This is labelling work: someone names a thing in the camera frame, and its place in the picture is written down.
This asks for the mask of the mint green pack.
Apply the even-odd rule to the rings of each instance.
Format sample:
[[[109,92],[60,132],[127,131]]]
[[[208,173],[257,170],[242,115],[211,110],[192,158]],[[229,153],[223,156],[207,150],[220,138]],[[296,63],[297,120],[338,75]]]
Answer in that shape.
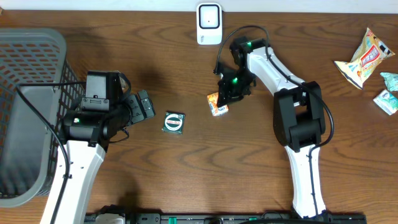
[[[381,72],[380,75],[384,78],[384,83],[389,91],[398,91],[398,74]]]

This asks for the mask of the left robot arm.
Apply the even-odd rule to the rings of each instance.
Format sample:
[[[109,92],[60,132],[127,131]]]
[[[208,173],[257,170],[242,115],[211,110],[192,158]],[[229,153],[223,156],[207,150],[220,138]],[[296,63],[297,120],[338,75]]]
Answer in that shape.
[[[89,71],[85,95],[61,119],[55,175],[41,223],[83,223],[95,177],[118,131],[155,116],[145,90],[119,71]]]

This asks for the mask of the orange small carton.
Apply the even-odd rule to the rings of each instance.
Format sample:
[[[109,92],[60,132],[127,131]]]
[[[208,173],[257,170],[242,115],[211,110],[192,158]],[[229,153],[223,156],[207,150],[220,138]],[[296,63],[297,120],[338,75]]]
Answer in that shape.
[[[209,94],[207,97],[208,104],[211,110],[211,113],[213,116],[222,116],[226,114],[229,111],[229,108],[227,105],[219,107],[217,105],[218,103],[218,93],[212,93]]]

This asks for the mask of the yellow snack bag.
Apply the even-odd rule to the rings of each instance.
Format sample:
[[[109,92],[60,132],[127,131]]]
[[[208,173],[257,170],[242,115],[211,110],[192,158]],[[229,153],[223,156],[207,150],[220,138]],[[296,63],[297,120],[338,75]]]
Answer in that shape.
[[[364,82],[376,67],[395,53],[374,32],[367,28],[350,62],[334,61],[340,73],[356,88],[362,90]]]

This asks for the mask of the teal small carton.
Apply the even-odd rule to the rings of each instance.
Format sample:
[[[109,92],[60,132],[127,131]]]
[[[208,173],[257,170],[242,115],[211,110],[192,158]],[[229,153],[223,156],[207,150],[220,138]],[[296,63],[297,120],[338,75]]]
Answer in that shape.
[[[383,90],[378,94],[373,102],[378,105],[388,115],[397,112],[397,98],[387,90]]]

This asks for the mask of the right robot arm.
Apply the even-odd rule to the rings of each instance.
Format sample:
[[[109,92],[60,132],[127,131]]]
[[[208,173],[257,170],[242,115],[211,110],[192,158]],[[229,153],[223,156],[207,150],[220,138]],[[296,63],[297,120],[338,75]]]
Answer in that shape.
[[[318,145],[325,133],[322,94],[317,82],[296,77],[274,54],[265,39],[234,39],[229,46],[238,69],[217,64],[219,107],[240,101],[261,81],[273,99],[273,129],[288,154],[294,185],[294,212],[314,219],[326,206],[320,188]]]

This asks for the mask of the round tape roll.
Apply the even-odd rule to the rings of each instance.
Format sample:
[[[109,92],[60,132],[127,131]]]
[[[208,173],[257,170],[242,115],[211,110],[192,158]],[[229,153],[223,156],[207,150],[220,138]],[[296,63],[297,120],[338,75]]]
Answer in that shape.
[[[166,111],[162,131],[165,133],[182,134],[184,124],[185,114]]]

